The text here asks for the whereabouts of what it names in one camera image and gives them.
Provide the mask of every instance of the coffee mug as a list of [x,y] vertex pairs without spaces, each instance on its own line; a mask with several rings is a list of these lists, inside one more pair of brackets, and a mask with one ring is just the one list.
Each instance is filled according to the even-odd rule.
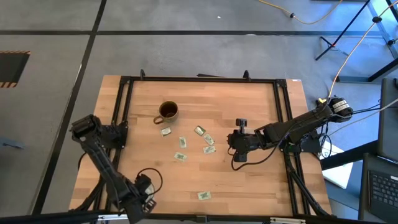
[[161,124],[163,122],[171,123],[178,117],[178,106],[173,101],[163,102],[159,107],[159,114],[159,116],[154,118],[155,124]]

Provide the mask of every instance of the laptop keyboard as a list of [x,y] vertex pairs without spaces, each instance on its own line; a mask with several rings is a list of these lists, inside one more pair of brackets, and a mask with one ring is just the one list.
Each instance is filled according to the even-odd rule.
[[390,175],[370,172],[371,200],[388,204],[398,208],[398,179],[393,180]]

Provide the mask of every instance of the gray floor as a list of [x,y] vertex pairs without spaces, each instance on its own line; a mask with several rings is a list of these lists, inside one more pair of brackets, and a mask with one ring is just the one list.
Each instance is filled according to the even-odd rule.
[[[273,2],[294,9],[306,21],[322,16],[335,4],[310,0]],[[0,0],[0,29],[90,30],[99,4],[99,0],[75,0],[68,4],[62,0]],[[117,0],[108,1],[100,29],[342,30],[361,5],[344,2],[325,21],[304,26],[256,0]],[[371,18],[366,9],[350,30],[366,30]],[[87,40],[87,36],[0,35],[1,50],[32,51],[17,88],[0,89],[0,136],[27,146],[24,150],[0,150],[2,217],[29,213]],[[358,40],[342,38],[339,48],[349,52]],[[328,52],[314,61],[325,47],[318,37],[304,36],[97,36],[72,121],[93,112],[103,75],[138,75],[141,68],[148,76],[193,77],[207,73],[241,77],[244,70],[249,70],[256,78],[301,79],[308,107],[313,108],[315,99],[326,96],[345,59],[339,52]],[[366,38],[341,74],[369,76],[392,59],[381,38]],[[375,105],[380,88],[338,83],[333,93],[346,98],[358,110]],[[374,116],[352,125],[333,135],[333,144],[347,150],[372,141],[377,138],[377,122],[378,117]],[[339,126],[332,124],[330,130]],[[67,210],[81,154],[68,133],[44,212]]]

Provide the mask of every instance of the banknote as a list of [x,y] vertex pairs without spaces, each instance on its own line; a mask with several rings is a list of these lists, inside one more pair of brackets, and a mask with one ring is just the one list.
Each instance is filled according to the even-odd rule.
[[187,140],[184,136],[180,137],[180,148],[185,149],[187,147]]
[[175,155],[174,155],[174,158],[176,158],[176,159],[178,159],[178,160],[180,160],[182,162],[185,162],[187,160],[187,157],[188,156],[182,154],[181,152],[176,152]]
[[160,133],[162,133],[162,136],[166,136],[168,134],[171,134],[171,132],[172,132],[172,130],[169,127],[160,130]]
[[211,199],[211,194],[210,192],[199,192],[198,198],[199,200],[209,200]]
[[203,127],[199,126],[199,125],[195,128],[194,131],[197,134],[199,134],[200,136],[202,136],[206,132],[206,130]]
[[209,144],[211,146],[214,145],[214,140],[211,138],[211,136],[209,134],[205,134],[204,138],[205,138],[205,141],[207,142],[207,144]]
[[216,147],[214,147],[214,146],[207,146],[207,147],[203,148],[203,152],[205,154],[210,154],[210,153],[213,153],[215,151],[216,151]]

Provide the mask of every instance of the wooden table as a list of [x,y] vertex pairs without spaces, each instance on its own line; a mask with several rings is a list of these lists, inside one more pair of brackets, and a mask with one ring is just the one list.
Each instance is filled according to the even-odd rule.
[[[103,124],[111,122],[119,81],[120,76],[103,78],[94,111]],[[287,80],[287,84],[293,116],[307,112],[301,81]],[[159,105],[166,100],[178,104],[179,118],[172,124],[155,125],[152,120],[158,115]],[[282,106],[282,109],[286,121],[285,108]],[[281,152],[275,152],[262,164],[246,166],[239,171],[231,169],[231,156],[227,154],[227,135],[236,129],[236,118],[246,118],[248,130],[277,121],[271,84],[136,81],[128,117],[127,144],[122,151],[118,171],[132,181],[143,168],[153,167],[160,171],[164,184],[155,195],[157,206],[152,213],[292,215]],[[206,133],[213,137],[216,152],[203,153],[207,143],[193,131],[196,125],[205,128]],[[172,133],[162,137],[160,130],[167,126]],[[186,137],[186,149],[179,148],[179,136]],[[260,161],[270,151],[250,152],[248,162]],[[176,152],[186,154],[188,159],[185,162],[176,160]],[[319,161],[306,153],[301,158],[306,186],[323,209],[331,213]],[[153,171],[146,174],[157,189],[160,185],[157,174]],[[84,157],[70,208],[76,208],[84,201],[97,184],[98,177],[90,158]],[[199,201],[197,193],[202,191],[210,191],[212,199]],[[295,192],[302,212],[297,187]]]

